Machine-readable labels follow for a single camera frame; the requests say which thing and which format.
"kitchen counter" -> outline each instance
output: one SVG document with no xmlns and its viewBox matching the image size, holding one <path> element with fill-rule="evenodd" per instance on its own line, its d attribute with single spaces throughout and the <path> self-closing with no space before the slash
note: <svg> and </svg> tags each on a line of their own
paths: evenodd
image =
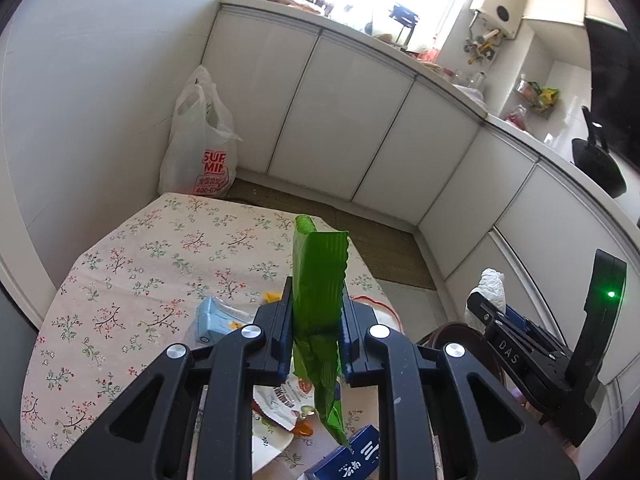
<svg viewBox="0 0 640 480">
<path fill-rule="evenodd" d="M 268 0 L 221 0 L 220 3 L 224 6 L 246 7 L 249 9 L 263 10 L 264 12 L 270 12 L 272 14 L 280 14 L 282 16 L 287 16 L 288 18 L 293 18 L 294 20 L 299 20 L 300 22 L 310 23 L 324 30 L 330 30 L 336 34 L 345 36 L 350 40 L 357 41 L 358 43 L 373 49 L 379 54 L 400 62 L 407 68 L 428 79 L 430 82 L 435 83 L 473 111 L 478 115 L 478 117 L 484 118 L 486 116 L 486 111 L 483 110 L 480 105 L 471 100 L 464 93 L 455 88 L 455 86 L 441 78 L 432 70 L 423 66 L 413 57 L 408 56 L 389 44 L 386 44 L 384 41 L 380 41 L 368 34 L 364 34 L 359 30 L 334 22 L 334 20 L 324 16 L 319 16 L 318 14 L 313 14 L 311 12 L 306 12 L 305 10 L 296 9 L 295 7 L 289 7 L 276 2 L 270 2 Z"/>
<path fill-rule="evenodd" d="M 640 252 L 640 229 L 636 226 L 636 222 L 631 219 L 625 211 L 610 197 L 598 184 L 591 180 L 581 170 L 576 168 L 572 163 L 563 158 L 559 153 L 552 150 L 543 142 L 535 137 L 523 132 L 507 121 L 503 121 L 498 117 L 487 114 L 484 120 L 496 126 L 504 133 L 515 138 L 519 142 L 534 150 L 547 162 L 551 163 L 558 170 L 562 171 L 568 178 L 575 182 L 583 191 L 592 198 L 598 206 L 622 229 L 628 240 Z"/>
<path fill-rule="evenodd" d="M 283 4 L 269 2 L 267 0 L 221 0 L 221 5 L 261 10 L 263 12 L 279 14 L 300 22 L 315 25 L 316 27 L 320 27 L 322 30 L 329 30 L 336 34 L 345 36 L 350 40 L 356 41 L 372 49 L 378 54 L 382 54 L 389 59 L 401 63 L 418 75 L 423 76 L 431 83 L 434 83 L 434 85 L 439 89 L 454 97 L 460 104 L 471 110 L 478 118 L 495 126 L 508 136 L 516 139 L 518 142 L 525 144 L 530 150 L 536 152 L 543 160 L 546 160 L 548 163 L 558 168 L 558 170 L 575 182 L 575 184 L 577 184 L 590 198 L 595 201 L 595 203 L 597 203 L 600 208 L 602 208 L 602 210 L 620 227 L 620 229 L 624 231 L 628 240 L 640 253 L 640 230 L 636 227 L 635 221 L 629 218 L 615 200 L 613 200 L 612 197 L 610 197 L 593 180 L 533 136 L 521 131 L 511 123 L 488 114 L 482 109 L 482 107 L 455 86 L 424 67 L 421 63 L 407 54 L 400 52 L 383 41 L 377 40 L 372 36 L 348 27 L 347 25 L 334 22 L 324 16 L 305 12 L 304 10 L 288 7 Z"/>
</svg>

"floral tablecloth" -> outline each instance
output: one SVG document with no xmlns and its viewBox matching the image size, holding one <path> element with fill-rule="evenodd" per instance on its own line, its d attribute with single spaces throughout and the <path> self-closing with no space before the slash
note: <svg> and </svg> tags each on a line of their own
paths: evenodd
<svg viewBox="0 0 640 480">
<path fill-rule="evenodd" d="M 255 313 L 263 292 L 282 291 L 295 216 L 167 193 L 78 258 L 47 313 L 24 383 L 22 451 L 44 477 L 166 346 L 184 340 L 204 297 Z M 349 252 L 350 295 L 388 304 L 353 245 Z M 375 388 L 343 388 L 342 406 L 349 434 L 378 424 Z M 312 437 L 296 437 L 254 478 L 298 478 L 331 452 L 334 441 L 317 417 L 312 424 Z"/>
</svg>

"orange object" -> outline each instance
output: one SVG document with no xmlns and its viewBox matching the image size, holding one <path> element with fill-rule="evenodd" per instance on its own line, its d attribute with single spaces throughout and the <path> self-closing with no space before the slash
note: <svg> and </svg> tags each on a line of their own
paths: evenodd
<svg viewBox="0 0 640 480">
<path fill-rule="evenodd" d="M 280 301 L 282 299 L 281 292 L 263 292 L 262 299 L 264 303 L 273 303 L 274 301 Z"/>
<path fill-rule="evenodd" d="M 306 420 L 298 420 L 296 427 L 291 430 L 291 433 L 298 436 L 311 436 L 314 434 L 314 429 Z"/>
</svg>

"green plastic bag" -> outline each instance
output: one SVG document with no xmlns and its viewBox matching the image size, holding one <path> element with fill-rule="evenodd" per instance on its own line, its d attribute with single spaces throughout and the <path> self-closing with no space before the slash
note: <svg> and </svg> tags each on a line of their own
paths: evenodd
<svg viewBox="0 0 640 480">
<path fill-rule="evenodd" d="M 347 231 L 318 232 L 311 218 L 296 217 L 293 360 L 294 373 L 315 387 L 316 412 L 322 424 L 338 444 L 350 448 L 335 395 L 347 236 Z"/>
</svg>

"food wrapper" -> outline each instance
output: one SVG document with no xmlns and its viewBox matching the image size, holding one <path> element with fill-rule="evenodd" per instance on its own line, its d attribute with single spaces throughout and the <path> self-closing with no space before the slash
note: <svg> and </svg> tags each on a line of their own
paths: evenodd
<svg viewBox="0 0 640 480">
<path fill-rule="evenodd" d="M 296 217 L 293 359 L 297 377 L 314 385 L 314 404 L 322 424 L 338 444 L 349 447 L 335 391 L 347 236 L 346 231 L 318 232 L 311 218 Z"/>
<path fill-rule="evenodd" d="M 293 372 L 275 388 L 254 386 L 254 401 L 266 416 L 287 431 L 292 431 L 299 419 L 315 412 L 313 384 Z"/>
</svg>

